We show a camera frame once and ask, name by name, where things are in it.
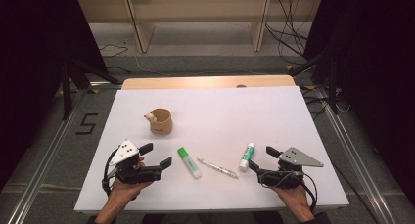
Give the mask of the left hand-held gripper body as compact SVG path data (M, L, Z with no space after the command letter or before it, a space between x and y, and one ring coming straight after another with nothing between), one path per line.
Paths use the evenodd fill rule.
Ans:
M139 157L141 156L139 148L130 140L124 140L109 158L108 166L112 168L112 171L108 174L108 177L115 176L126 184L160 180L162 169L159 165L141 166L139 164Z

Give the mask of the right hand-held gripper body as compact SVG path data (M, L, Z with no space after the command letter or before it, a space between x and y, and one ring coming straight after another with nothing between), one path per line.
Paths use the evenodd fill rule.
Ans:
M324 164L319 160L307 155L306 153L290 147L285 152L280 152L278 159L278 169L260 169L257 173L258 183L266 187L277 187L282 189L294 189L303 180L305 175L303 168L323 167Z

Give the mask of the green and white glue stick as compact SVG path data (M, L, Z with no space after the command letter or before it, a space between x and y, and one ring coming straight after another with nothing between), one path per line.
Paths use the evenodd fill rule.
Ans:
M248 169L249 160L252 158L255 150L255 144L254 143L248 143L248 145L245 148L244 154L241 158L241 161L239 163L239 169L241 171L246 171Z

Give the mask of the green highlighter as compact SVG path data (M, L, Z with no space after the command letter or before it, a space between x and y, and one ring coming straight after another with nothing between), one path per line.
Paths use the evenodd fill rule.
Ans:
M202 173L199 169L199 167L193 162L187 151L181 147L177 150L177 153L179 154L180 158L184 162L185 166L191 173L194 179L199 179L202 177Z

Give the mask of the tan pen holder with bear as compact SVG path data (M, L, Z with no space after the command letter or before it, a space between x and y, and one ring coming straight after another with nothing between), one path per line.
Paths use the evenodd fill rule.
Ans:
M144 115L153 134L168 135L172 131L172 117L167 109L154 109Z

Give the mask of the clear pen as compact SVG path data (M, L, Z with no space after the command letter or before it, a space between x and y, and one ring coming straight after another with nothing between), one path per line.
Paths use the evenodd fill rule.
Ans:
M233 179L239 179L238 175L232 170L229 170L229 169L226 169L224 167L218 166L218 165L213 164L213 163L211 163L211 162L209 162L205 159L202 159L202 158L197 158L197 161L200 162L201 164L217 171L217 172L220 172L220 173L226 175L226 176L229 176Z

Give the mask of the person's left hand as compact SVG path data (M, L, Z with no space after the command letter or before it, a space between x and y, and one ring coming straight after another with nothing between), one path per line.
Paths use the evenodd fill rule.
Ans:
M139 196L141 191L151 185L151 182L126 184L118 178L113 182L109 200L116 204L127 204Z

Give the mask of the person's right hand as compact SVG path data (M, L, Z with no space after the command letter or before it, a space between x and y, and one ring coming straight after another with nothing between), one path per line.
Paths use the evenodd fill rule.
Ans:
M305 216L310 211L303 186L298 185L294 189L272 187L272 190L293 215Z

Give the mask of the white board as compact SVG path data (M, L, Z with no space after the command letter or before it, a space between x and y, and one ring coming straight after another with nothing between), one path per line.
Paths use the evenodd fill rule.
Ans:
M144 117L167 109L172 117L168 135L153 134ZM248 143L255 144L253 160L275 170L276 158L266 152L295 147L324 164L305 169L306 185L318 193L321 208L346 206L348 200L320 139L302 94L296 86L170 90L120 90L75 208L93 213L107 196L101 187L111 152L125 139L141 147L153 143L145 156L148 165L172 157L161 180L144 189L128 205L136 212L198 212L272 209L282 206L276 194L263 188L254 172L239 172L233 179L206 166L194 179L179 157L183 147L195 163L202 158L238 171Z

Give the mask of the person's dark trousers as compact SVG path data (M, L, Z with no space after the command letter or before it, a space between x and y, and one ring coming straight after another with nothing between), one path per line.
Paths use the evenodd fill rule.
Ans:
M278 211L146 214L142 224L284 224Z

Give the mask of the light wooden table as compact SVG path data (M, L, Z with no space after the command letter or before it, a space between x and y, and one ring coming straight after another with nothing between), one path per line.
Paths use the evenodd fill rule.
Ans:
M289 75L128 78L122 90L295 86Z

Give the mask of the black metal stand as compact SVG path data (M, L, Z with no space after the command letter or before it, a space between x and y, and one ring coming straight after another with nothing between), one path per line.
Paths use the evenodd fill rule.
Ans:
M313 84L328 85L328 104L334 114L338 113L336 102L336 74L337 74L337 62L333 56L321 53L305 64L300 65L297 68L289 71L289 76L295 77L305 71L312 69L311 81Z
M120 81L106 72L98 70L97 68L83 62L78 59L70 59L65 61L61 66L61 83L64 99L64 116L63 120L69 117L72 111L72 99L70 92L70 82L80 90L86 90L90 87L91 82L86 77L85 73L92 73L104 80L109 81L111 84L119 84Z

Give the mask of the black curtain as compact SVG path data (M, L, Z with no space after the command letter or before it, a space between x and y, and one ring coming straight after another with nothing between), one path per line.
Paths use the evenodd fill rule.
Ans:
M305 55L343 44L337 83L415 205L415 0L322 0Z
M0 0L0 190L72 60L107 70L78 0Z

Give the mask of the beige wooden shelf unit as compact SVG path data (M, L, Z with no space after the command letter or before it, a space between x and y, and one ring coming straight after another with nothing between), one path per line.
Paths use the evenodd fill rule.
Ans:
M157 22L246 22L253 49L261 49L267 22L312 22L321 0L78 0L90 23L128 23L145 53Z

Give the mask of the aluminium rail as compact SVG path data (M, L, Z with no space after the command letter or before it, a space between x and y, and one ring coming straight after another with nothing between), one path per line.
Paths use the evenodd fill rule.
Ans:
M375 180L370 175L363 158L358 154L344 124L340 117L335 114L337 107L326 106L325 113L327 114L332 127L334 128L341 145L346 153L347 158L369 200L371 206L376 213L377 220L380 224L396 224L396 220L392 215L392 210L388 206L387 200L381 193L381 190L375 184Z
M31 146L0 192L0 224L84 224L74 210L112 106L116 86L95 83L70 90L73 107L63 120L58 91Z

